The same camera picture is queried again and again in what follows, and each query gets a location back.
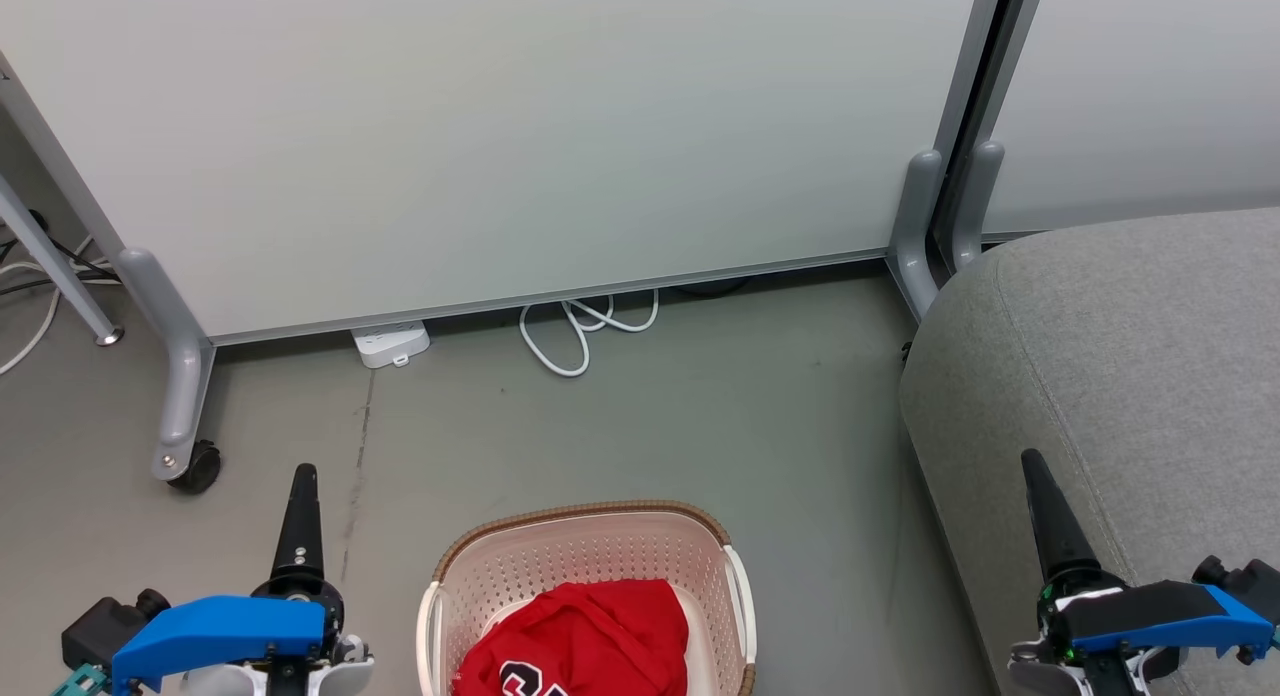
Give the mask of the grey partition leg with caster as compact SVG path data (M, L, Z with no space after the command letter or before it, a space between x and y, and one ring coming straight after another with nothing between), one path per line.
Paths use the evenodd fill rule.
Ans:
M197 429L216 348L151 251L125 248L111 264L165 348L166 391L152 473L177 486L193 470Z

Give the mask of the small white partition panel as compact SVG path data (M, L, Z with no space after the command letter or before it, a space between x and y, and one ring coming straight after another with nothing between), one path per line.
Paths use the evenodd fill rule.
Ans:
M1038 0L987 237L1280 207L1280 0Z

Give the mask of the grey metal table leg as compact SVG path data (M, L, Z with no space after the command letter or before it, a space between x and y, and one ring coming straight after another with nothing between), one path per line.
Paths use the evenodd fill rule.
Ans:
M45 275L51 278L52 285L56 287L60 296L68 299L76 313L93 331L96 344L105 348L105 345L113 345L115 342L119 342L124 333L123 328L115 326L106 317L104 310L99 307L97 301L86 289L84 283L81 281L81 278L72 266L74 258L70 257L68 251L59 249L55 242L45 234L29 212L29 209L22 203L13 187L1 175L0 219L13 232L23 248L28 251L28 255L35 258L35 262L38 264Z

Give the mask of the red shirt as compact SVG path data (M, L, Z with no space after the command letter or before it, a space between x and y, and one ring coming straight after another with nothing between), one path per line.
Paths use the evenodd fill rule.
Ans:
M687 696L689 640L663 580L563 583L468 650L452 696Z

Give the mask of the grey fabric sofa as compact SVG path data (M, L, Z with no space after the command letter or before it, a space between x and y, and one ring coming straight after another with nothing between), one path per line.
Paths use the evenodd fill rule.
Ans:
M1280 571L1280 209L1064 228L940 290L900 409L1000 696L1042 586L1020 455L1044 455L1102 566Z

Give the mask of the grey partition foot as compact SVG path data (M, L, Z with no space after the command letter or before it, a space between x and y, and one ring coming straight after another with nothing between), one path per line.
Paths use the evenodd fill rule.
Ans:
M886 253L890 273L915 321L923 319L938 292L927 237L943 169L943 157L937 150L925 150L909 160Z
M983 225L1004 157L1004 145L986 139L975 145L966 159L957 186L950 232L948 255L952 273L959 273L982 253Z

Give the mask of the white power strip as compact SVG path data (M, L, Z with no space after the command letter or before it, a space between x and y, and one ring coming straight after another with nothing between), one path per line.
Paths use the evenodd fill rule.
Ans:
M403 367L416 354L428 351L431 342L421 321L379 324L379 326L356 328L349 333L358 358L366 368L383 368L387 365Z

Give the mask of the large white partition panel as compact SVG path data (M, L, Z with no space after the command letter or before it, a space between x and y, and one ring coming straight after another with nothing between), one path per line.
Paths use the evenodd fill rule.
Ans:
M974 0L0 0L215 340L877 257Z

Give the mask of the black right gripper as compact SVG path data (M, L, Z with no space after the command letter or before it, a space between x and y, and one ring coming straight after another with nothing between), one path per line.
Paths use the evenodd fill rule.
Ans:
M1061 604L1119 594L1128 585L1101 571L1044 455L1025 450L1020 459L1036 553L1046 585L1036 604L1039 638L1010 647L1007 670L1012 682L1037 696L1151 696L1151 682L1181 668L1180 649L1121 647L1111 655L1089 656L1071 651L1064 637L1052 636L1061 617Z

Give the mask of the cream perforated laundry basket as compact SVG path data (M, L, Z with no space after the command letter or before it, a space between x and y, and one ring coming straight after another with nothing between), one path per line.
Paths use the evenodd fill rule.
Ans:
M663 580L684 609L687 696L753 696L756 615L730 534L680 502L558 505L493 519L438 560L415 626L422 696L451 696L465 654L495 624L563 583Z

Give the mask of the black caster wheel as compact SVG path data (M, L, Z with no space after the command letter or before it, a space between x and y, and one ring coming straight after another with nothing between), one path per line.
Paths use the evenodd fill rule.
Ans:
M189 496L205 494L218 481L221 464L221 453L215 441L201 438L192 447L187 470L175 478L169 478L166 485Z

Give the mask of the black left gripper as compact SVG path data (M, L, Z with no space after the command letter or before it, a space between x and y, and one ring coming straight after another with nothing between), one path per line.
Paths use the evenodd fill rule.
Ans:
M375 659L366 641L343 633L346 605L325 581L316 464L297 464L270 578L250 595L321 605L323 645L305 658L266 656L189 670L186 696L361 696Z

